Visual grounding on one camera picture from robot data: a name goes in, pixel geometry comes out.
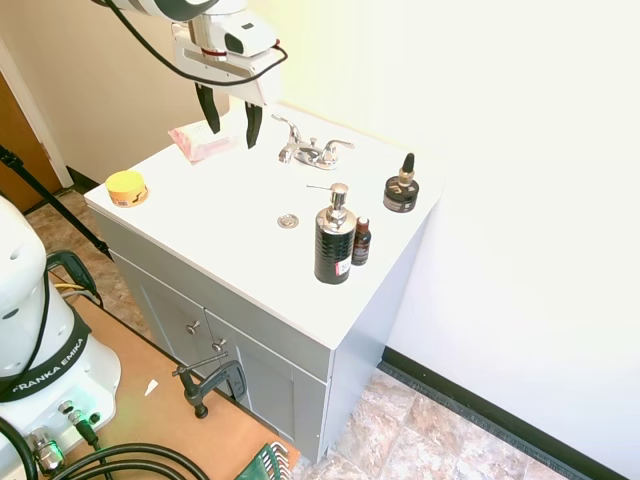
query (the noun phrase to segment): yellow container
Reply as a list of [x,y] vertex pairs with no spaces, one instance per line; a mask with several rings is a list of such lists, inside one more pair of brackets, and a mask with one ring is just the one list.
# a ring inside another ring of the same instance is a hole
[[107,178],[105,185],[111,201],[118,207],[129,208],[140,205],[149,194],[142,175],[132,170],[114,173]]

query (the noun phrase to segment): drain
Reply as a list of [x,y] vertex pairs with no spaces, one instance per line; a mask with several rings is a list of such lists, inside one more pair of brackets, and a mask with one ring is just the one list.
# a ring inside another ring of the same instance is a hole
[[298,226],[298,223],[300,223],[300,220],[298,220],[298,217],[296,217],[292,213],[287,213],[286,215],[278,217],[278,225],[280,225],[282,228],[296,228]]

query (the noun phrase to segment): soap wrapper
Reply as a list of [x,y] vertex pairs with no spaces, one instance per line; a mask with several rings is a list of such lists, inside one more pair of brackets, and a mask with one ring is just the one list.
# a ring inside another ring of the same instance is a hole
[[204,120],[174,128],[169,136],[192,164],[225,152],[238,143],[236,136],[213,133]]

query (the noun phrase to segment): black cable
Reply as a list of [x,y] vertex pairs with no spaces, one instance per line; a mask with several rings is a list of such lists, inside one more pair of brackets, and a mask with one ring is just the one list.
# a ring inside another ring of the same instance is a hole
[[44,272],[44,309],[42,310],[42,320],[40,321],[40,330],[38,331],[38,337],[36,338],[36,344],[33,347],[33,352],[31,352],[31,356],[27,361],[27,364],[22,369],[22,371],[18,374],[18,376],[9,383],[2,392],[0,392],[0,400],[4,396],[5,393],[11,391],[13,387],[18,385],[25,374],[29,371],[36,357],[38,356],[38,352],[40,351],[40,346],[42,345],[42,339],[44,338],[44,331],[47,327],[47,317],[49,316],[49,272],[45,270]]
[[84,468],[87,465],[100,460],[101,458],[120,455],[123,453],[149,453],[168,458],[169,460],[172,460],[178,465],[187,469],[187,471],[189,471],[189,473],[191,473],[197,480],[209,480],[207,474],[204,473],[204,471],[188,457],[185,457],[183,454],[176,452],[175,450],[171,450],[170,448],[150,443],[126,443],[123,445],[107,447],[100,450],[99,452],[90,453],[89,455],[86,455],[80,460],[77,460],[76,462],[69,465],[67,468],[65,468],[64,471],[58,473],[51,480],[66,479],[69,475],[72,475],[74,472],[77,472],[81,468]]
[[[93,449],[96,452],[100,451],[100,442],[96,441],[93,445],[92,445]],[[100,460],[100,465],[106,465],[107,461],[104,458],[101,458]],[[113,480],[113,477],[111,476],[111,473],[109,472],[104,472],[104,478],[105,480]]]
[[120,11],[120,9],[118,7],[116,7],[116,5],[113,3],[113,0],[104,0],[104,3],[106,3],[107,6],[111,9],[111,11],[113,13],[115,13],[116,17],[118,17],[118,19],[127,28],[127,30],[129,30],[131,35],[133,35],[135,37],[135,39],[138,40],[138,42],[140,42],[142,44],[142,46],[151,55],[153,55],[156,58],[156,60],[158,60],[160,63],[162,63],[165,67],[167,67],[173,73],[178,74],[182,78],[186,78],[187,80],[191,80],[193,82],[202,83],[204,85],[213,85],[214,87],[233,87],[235,85],[244,85],[245,83],[253,82],[254,80],[259,79],[262,75],[267,73],[269,70],[271,70],[272,68],[277,67],[278,65],[280,65],[282,62],[284,62],[286,59],[289,58],[289,55],[284,50],[284,48],[280,47],[279,45],[274,45],[273,48],[275,48],[276,50],[280,51],[283,54],[282,58],[280,60],[278,60],[277,62],[272,63],[271,65],[269,65],[267,68],[265,68],[261,72],[256,73],[252,77],[243,78],[242,80],[234,80],[234,81],[231,81],[231,82],[218,82],[218,81],[215,81],[215,80],[208,80],[206,78],[201,78],[201,77],[198,77],[196,75],[191,75],[190,73],[183,72],[178,67],[176,67],[173,63],[171,63],[169,60],[167,60],[162,55],[160,55],[160,53],[158,53],[158,51],[155,48],[153,48],[151,46],[151,44],[149,42],[147,42],[142,35],[140,35],[140,33],[135,29],[135,27],[133,25],[131,25],[131,22],[129,22],[129,20],[127,20],[127,17],[125,17],[124,14]]
[[[78,431],[80,436],[84,438],[85,442],[87,442],[91,447],[93,447],[93,449],[96,452],[101,450],[100,440],[98,438],[98,435],[96,434],[95,430],[86,419],[83,418],[79,422],[74,423],[74,426],[76,427],[76,430]],[[104,458],[101,458],[100,464],[106,465],[107,461]],[[113,480],[113,477],[111,477],[111,474],[109,472],[106,472],[104,474],[104,478],[105,480]]]
[[13,448],[17,450],[20,460],[22,460],[27,480],[38,480],[36,461],[33,458],[29,444],[20,432],[4,418],[0,417],[0,433],[7,437]]
[[119,470],[146,470],[148,472],[158,473],[171,480],[186,480],[183,475],[173,468],[164,465],[163,463],[153,462],[151,460],[118,460],[116,462],[107,463],[106,465],[98,465],[97,467],[89,468],[84,472],[80,472],[75,477],[69,477],[69,480],[87,480],[108,472],[117,472]]

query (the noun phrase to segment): cabinet door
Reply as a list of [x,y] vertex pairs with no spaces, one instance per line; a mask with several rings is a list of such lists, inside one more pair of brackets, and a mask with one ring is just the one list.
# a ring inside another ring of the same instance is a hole
[[329,386],[300,370],[205,309],[214,342],[242,364],[245,404],[314,461],[320,452]]
[[[240,358],[240,352],[238,351],[238,344],[236,342],[236,331],[224,322],[219,321],[217,318],[212,317],[207,312],[207,322],[209,323],[209,330],[211,331],[211,337],[213,338],[212,347],[216,350],[216,353],[227,353],[227,357],[220,360],[221,364],[230,360],[237,360],[242,364]],[[226,382],[216,388],[226,395],[231,396],[231,391]],[[251,399],[247,387],[247,394],[240,404],[245,408],[251,410]]]
[[[215,355],[203,307],[111,253],[161,348],[186,365]],[[213,362],[197,372],[208,375],[218,366]]]

